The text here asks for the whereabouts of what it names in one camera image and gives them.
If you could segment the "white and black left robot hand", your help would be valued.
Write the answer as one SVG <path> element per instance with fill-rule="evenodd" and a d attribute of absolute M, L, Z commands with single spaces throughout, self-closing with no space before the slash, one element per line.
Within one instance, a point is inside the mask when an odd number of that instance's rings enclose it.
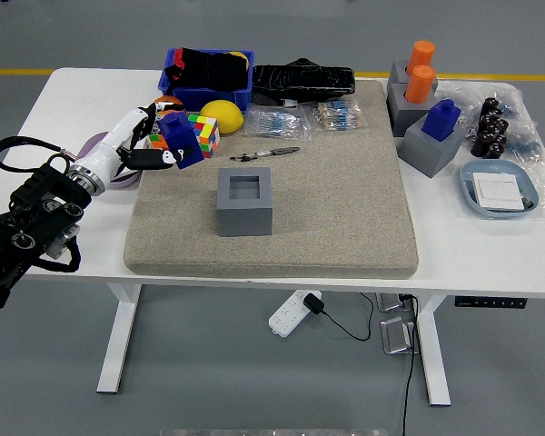
<path fill-rule="evenodd" d="M 67 176 L 79 183 L 91 195 L 103 193 L 124 168 L 130 170 L 162 170 L 190 160 L 201 149 L 194 136 L 187 139 L 167 140 L 166 150 L 137 149 L 135 146 L 154 129 L 160 112 L 173 111 L 182 120 L 185 130 L 191 130 L 185 114 L 170 102 L 154 102 L 130 111 L 119 123 L 98 141 L 94 148 L 70 167 Z"/>

